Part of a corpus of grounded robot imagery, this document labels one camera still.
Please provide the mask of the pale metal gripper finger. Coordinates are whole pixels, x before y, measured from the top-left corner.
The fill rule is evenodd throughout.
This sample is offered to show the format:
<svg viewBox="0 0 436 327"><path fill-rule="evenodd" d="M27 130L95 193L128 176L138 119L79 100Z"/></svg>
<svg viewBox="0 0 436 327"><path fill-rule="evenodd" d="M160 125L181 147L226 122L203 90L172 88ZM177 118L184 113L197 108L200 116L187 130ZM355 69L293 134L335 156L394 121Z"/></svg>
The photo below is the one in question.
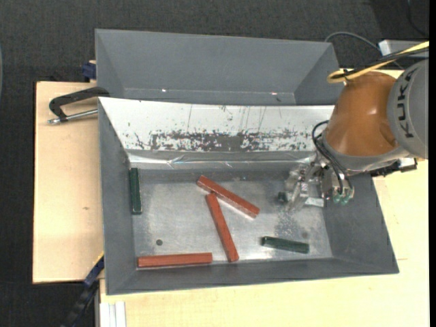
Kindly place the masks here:
<svg viewBox="0 0 436 327"><path fill-rule="evenodd" d="M300 204L300 182L296 182L290 191L288 198L288 210L289 212L295 211Z"/></svg>
<svg viewBox="0 0 436 327"><path fill-rule="evenodd" d="M300 210L307 201L307 198L309 197L309 186L307 183L299 183L297 185L297 194L296 199L294 202L294 208L295 210Z"/></svg>

